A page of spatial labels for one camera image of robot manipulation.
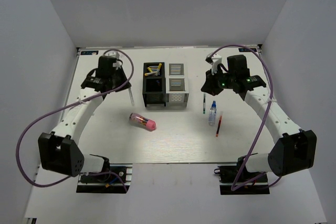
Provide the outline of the yellow capped white marker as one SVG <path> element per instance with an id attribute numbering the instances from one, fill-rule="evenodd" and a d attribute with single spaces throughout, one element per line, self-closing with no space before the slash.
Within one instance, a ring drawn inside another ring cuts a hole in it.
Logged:
<path id="1" fill-rule="evenodd" d="M 159 72 L 155 71 L 155 72 L 147 72 L 144 74 L 144 76 L 158 76 Z"/>

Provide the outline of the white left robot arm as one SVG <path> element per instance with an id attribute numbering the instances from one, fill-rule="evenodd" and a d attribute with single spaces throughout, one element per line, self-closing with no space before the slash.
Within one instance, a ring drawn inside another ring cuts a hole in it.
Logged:
<path id="1" fill-rule="evenodd" d="M 99 57 L 97 68 L 91 70 L 83 83 L 76 101 L 61 122 L 38 139 L 43 169 L 76 177 L 81 173 L 93 173 L 101 182 L 110 178 L 108 159 L 99 155 L 83 154 L 79 140 L 96 108 L 104 101 L 107 92 L 128 89 L 126 75 L 117 51 Z"/>

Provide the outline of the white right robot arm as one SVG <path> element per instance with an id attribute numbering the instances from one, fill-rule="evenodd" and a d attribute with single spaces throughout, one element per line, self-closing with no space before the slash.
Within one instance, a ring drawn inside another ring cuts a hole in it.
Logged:
<path id="1" fill-rule="evenodd" d="M 208 56 L 211 69 L 206 72 L 202 92 L 218 95 L 224 89 L 237 93 L 265 121 L 274 146 L 270 153 L 254 154 L 238 166 L 238 177 L 247 182 L 256 173 L 272 172 L 285 176 L 313 166 L 317 137 L 312 130 L 304 131 L 293 122 L 277 102 L 272 101 L 270 86 L 258 75 L 252 76 L 244 55 L 227 58 L 228 71 L 222 70 L 222 57 Z"/>

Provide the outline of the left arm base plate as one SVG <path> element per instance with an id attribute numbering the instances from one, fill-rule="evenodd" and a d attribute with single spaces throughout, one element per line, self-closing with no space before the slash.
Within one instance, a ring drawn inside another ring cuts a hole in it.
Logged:
<path id="1" fill-rule="evenodd" d="M 81 174 L 76 193 L 126 194 L 132 180 L 132 164 L 110 164 L 107 174 Z"/>

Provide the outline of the right XDOF logo sticker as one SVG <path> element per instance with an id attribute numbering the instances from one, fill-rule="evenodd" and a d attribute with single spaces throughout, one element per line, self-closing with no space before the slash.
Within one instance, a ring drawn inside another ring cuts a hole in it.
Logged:
<path id="1" fill-rule="evenodd" d="M 251 51 L 254 51 L 254 52 L 257 52 L 257 49 L 256 48 L 238 48 L 239 52 L 251 52 Z"/>

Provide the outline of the pale green capped white marker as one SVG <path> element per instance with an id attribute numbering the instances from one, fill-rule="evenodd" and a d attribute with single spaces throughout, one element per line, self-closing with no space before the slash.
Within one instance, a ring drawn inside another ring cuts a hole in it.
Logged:
<path id="1" fill-rule="evenodd" d="M 132 89 L 128 88 L 128 91 L 129 91 L 129 97 L 130 97 L 131 105 L 134 107 L 135 104 L 134 104 L 134 98 L 133 98 L 133 94 L 132 94 Z"/>

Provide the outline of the clear spray bottle blue cap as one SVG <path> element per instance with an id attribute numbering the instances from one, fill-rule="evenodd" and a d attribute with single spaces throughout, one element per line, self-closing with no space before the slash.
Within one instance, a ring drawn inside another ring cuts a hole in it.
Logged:
<path id="1" fill-rule="evenodd" d="M 216 113 L 217 113 L 217 105 L 216 105 L 216 101 L 214 100 L 212 102 L 211 108 L 209 110 L 208 124 L 210 126 L 214 126 L 215 125 Z"/>

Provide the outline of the red orange pen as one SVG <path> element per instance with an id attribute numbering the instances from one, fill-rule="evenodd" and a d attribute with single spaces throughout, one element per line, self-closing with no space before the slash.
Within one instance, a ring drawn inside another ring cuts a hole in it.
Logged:
<path id="1" fill-rule="evenodd" d="M 215 136 L 218 137 L 219 136 L 219 132 L 220 132 L 220 128 L 221 128 L 221 123 L 222 123 L 222 119 L 223 119 L 223 111 L 220 111 L 219 114 L 219 119 L 218 119 L 218 125 L 217 125 L 217 129 L 216 129 L 216 134 Z"/>

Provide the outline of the black slotted organizer box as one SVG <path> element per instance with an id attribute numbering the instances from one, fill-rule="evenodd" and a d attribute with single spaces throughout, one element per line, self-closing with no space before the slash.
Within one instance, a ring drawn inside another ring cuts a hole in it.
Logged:
<path id="1" fill-rule="evenodd" d="M 149 72 L 148 67 L 155 72 L 159 63 L 162 63 L 162 67 L 158 76 L 144 76 Z M 145 107 L 160 104 L 166 106 L 165 63 L 145 62 L 143 64 L 142 96 Z"/>

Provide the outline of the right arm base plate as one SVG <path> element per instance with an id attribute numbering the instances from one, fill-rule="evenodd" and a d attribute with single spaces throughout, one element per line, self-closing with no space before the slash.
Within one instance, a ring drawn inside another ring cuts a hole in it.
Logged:
<path id="1" fill-rule="evenodd" d="M 270 194 L 268 188 L 268 177 L 267 175 L 262 175 L 257 179 L 251 180 L 252 178 L 259 175 L 259 173 L 242 173 L 239 177 L 236 186 L 242 187 L 232 191 L 231 186 L 233 185 L 236 174 L 238 173 L 238 168 L 236 165 L 223 164 L 219 165 L 214 169 L 214 174 L 219 178 L 219 189 L 221 195 L 268 195 Z"/>

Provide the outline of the pink marker set bottle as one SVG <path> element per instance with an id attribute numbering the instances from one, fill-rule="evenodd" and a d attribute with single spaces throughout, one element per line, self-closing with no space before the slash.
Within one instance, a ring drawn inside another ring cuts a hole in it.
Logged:
<path id="1" fill-rule="evenodd" d="M 143 117 L 137 113 L 131 113 L 129 116 L 129 121 L 133 124 L 137 124 L 141 127 L 146 128 L 149 131 L 154 131 L 156 129 L 156 122 Z"/>

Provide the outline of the green pen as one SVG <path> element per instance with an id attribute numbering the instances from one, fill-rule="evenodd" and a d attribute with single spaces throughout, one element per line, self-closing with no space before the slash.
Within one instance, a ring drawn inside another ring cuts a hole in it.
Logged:
<path id="1" fill-rule="evenodd" d="M 203 114 L 206 113 L 206 93 L 203 93 Z"/>

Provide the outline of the white slotted organizer box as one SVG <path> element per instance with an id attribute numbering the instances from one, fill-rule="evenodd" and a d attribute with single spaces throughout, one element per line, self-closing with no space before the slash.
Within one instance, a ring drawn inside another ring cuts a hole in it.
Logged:
<path id="1" fill-rule="evenodd" d="M 166 66 L 166 105 L 187 107 L 189 98 L 187 66 L 168 63 Z"/>

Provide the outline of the black XDOF logo sticker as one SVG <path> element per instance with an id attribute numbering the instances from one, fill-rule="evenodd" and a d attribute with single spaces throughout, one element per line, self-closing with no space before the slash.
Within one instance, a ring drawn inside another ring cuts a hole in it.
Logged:
<path id="1" fill-rule="evenodd" d="M 81 55 L 97 55 L 98 53 L 98 50 L 85 50 L 80 52 Z"/>

